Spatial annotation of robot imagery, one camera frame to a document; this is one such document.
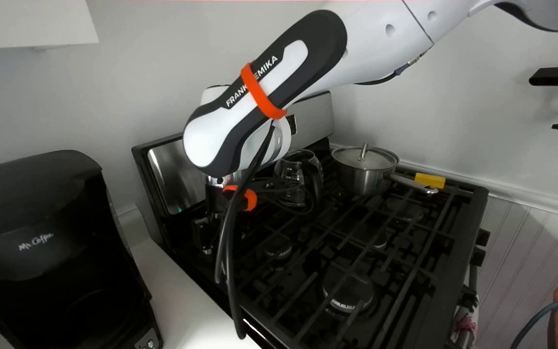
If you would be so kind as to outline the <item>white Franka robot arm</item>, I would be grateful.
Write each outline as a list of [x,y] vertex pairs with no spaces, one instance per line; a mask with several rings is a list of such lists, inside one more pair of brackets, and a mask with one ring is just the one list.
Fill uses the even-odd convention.
[[378,83],[414,63],[463,19],[496,5],[558,32],[558,0],[333,0],[283,30],[184,125],[194,166],[221,178],[290,147],[287,108],[347,83]]

